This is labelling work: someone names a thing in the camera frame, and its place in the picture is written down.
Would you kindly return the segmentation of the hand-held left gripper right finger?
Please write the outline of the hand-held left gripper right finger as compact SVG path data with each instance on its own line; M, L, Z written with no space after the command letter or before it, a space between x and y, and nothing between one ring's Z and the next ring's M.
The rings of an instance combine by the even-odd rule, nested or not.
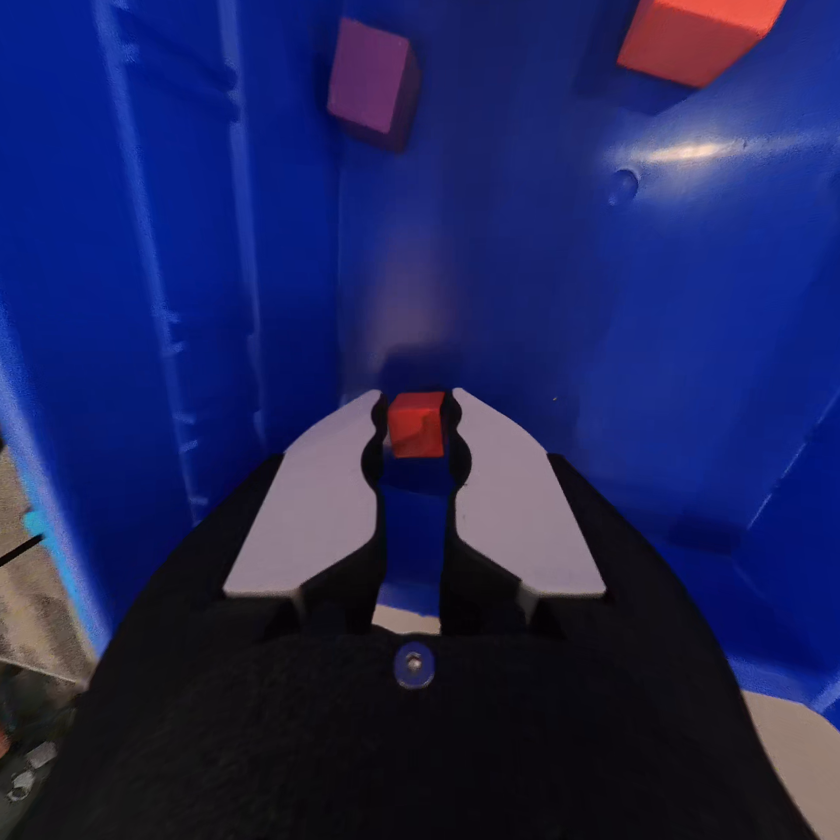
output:
M558 603L598 602L602 574L549 453L462 387L447 396L448 499L441 632L517 632Z

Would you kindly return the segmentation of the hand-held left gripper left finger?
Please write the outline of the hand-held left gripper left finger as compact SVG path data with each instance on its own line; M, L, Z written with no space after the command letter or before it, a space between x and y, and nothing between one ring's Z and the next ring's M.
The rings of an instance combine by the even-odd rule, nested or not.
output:
M288 447L227 574L227 599L278 602L300 625L336 614L349 634L371 630L386 571L386 415L385 395L370 390Z

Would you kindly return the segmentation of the red wooden cube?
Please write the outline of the red wooden cube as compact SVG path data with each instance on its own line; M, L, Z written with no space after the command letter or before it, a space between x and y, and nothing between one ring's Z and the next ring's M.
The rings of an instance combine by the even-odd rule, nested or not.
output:
M387 410L388 436L396 459L445 455L442 410L445 392L403 392Z

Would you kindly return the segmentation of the blue plastic bin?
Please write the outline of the blue plastic bin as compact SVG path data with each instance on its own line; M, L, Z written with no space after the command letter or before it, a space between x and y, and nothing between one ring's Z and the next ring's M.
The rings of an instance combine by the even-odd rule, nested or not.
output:
M95 655L265 457L459 385L838 726L838 2L695 90L637 5L2 2L2 432ZM401 154L327 110L342 17L413 46Z

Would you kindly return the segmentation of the purple wooden cube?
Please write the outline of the purple wooden cube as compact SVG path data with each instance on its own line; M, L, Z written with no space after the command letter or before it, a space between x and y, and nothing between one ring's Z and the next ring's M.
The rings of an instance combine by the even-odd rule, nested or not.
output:
M411 42L342 17L329 79L328 112L355 140L401 154L422 86Z

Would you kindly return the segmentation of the orange wooden cube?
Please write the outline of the orange wooden cube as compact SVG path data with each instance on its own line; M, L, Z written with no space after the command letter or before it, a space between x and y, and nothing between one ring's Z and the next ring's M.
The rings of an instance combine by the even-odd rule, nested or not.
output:
M785 1L640 1L616 63L704 88L767 36L784 6Z

